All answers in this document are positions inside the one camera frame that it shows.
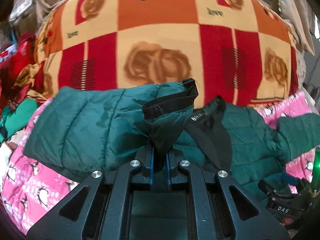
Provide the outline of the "beige curtain fabric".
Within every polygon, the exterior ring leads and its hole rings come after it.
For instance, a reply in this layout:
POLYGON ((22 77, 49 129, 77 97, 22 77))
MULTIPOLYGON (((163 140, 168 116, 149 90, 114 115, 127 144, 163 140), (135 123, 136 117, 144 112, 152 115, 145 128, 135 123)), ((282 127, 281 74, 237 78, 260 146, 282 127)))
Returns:
POLYGON ((278 0, 282 18, 289 19, 299 37, 300 47, 315 55, 310 34, 311 7, 306 0, 278 0))

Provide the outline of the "light green garment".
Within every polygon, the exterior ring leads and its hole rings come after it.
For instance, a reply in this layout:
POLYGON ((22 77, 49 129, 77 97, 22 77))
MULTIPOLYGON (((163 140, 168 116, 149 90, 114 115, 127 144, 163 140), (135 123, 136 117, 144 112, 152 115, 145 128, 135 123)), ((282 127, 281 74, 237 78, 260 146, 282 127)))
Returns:
POLYGON ((1 114, 1 144, 17 131, 27 126, 37 108, 38 105, 34 99, 25 99, 15 110, 11 110, 9 106, 6 106, 1 114))

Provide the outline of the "orange red rose blanket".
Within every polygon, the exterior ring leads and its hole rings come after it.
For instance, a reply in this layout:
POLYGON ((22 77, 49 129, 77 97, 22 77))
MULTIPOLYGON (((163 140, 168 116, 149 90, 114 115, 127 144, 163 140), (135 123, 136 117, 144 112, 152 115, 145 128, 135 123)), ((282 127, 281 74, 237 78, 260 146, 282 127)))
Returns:
POLYGON ((266 107, 298 89, 290 32, 258 0, 67 0, 36 46, 48 98, 193 78, 196 107, 266 107))

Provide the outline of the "pink penguin quilt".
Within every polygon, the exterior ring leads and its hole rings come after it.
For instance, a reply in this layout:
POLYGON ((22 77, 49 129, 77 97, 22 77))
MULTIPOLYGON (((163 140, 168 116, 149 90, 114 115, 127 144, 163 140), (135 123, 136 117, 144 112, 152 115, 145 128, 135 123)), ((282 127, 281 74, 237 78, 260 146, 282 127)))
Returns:
MULTIPOLYGON (((21 140, 8 161, 8 166, 2 169, 8 173, 1 184, 3 205, 14 226, 23 235, 26 235, 41 217, 77 186, 76 182, 22 153, 40 114, 50 103, 47 101, 40 106, 26 128, 16 134, 21 140)), ((276 122, 281 117, 297 117, 314 111, 314 106, 309 102, 309 95, 303 91, 274 106, 257 109, 265 124, 271 128, 276 127, 276 122)))

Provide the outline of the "red clothes pile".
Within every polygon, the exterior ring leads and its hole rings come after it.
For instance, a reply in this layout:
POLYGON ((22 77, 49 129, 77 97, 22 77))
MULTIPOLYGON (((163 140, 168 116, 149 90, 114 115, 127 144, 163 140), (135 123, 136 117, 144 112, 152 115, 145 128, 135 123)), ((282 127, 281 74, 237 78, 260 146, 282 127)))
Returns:
POLYGON ((1 62, 1 110, 6 106, 15 110, 25 99, 35 100, 38 106, 47 101, 43 63, 34 59, 35 35, 24 33, 17 45, 16 52, 1 62))

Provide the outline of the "dark green puffer jacket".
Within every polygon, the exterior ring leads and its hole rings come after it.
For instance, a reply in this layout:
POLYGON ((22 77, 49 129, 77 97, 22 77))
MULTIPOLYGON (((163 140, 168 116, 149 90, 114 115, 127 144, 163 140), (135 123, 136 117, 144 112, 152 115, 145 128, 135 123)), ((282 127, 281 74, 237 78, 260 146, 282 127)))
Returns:
POLYGON ((271 128, 251 107, 217 96, 202 109, 193 79, 107 91, 62 88, 44 106, 23 154, 73 181, 110 172, 138 150, 171 148, 200 167, 218 167, 254 198, 258 182, 288 190, 280 181, 287 163, 319 145, 319 115, 279 118, 271 128))

